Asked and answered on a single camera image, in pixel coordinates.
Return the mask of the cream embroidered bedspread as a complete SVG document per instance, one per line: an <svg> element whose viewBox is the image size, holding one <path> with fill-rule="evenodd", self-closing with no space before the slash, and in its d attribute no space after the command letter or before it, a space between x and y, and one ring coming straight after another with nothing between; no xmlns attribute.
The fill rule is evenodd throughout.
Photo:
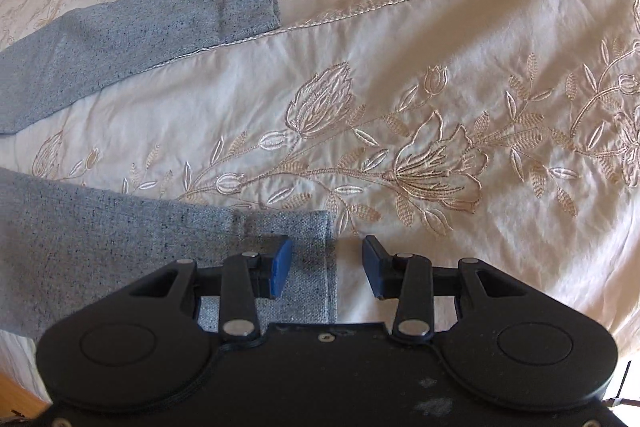
<svg viewBox="0 0 640 427"><path fill-rule="evenodd" d="M117 0L1 0L10 46ZM96 254L1 232L1 370L35 395L32 329L176 254L213 259L259 219L314 212L264 321L390 322L359 262L374 234L438 265L465 255L602 324L639 356L639 0L277 0L269 34L179 58L1 141L4 213L87 236L91 195L134 208L152 247ZM168 225L167 210L178 212ZM204 217L213 218L206 225Z"/></svg>

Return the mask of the grey blue speckled pants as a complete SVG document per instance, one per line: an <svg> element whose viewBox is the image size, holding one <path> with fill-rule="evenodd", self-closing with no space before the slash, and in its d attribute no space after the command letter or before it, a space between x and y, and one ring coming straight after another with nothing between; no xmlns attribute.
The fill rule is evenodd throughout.
<svg viewBox="0 0 640 427"><path fill-rule="evenodd" d="M277 0L117 0L70 11L1 54L1 130L13 134L116 82L280 25ZM336 319L324 211L243 212L1 173L1 326L38 339L56 321L181 256L219 262L293 243L264 322Z"/></svg>

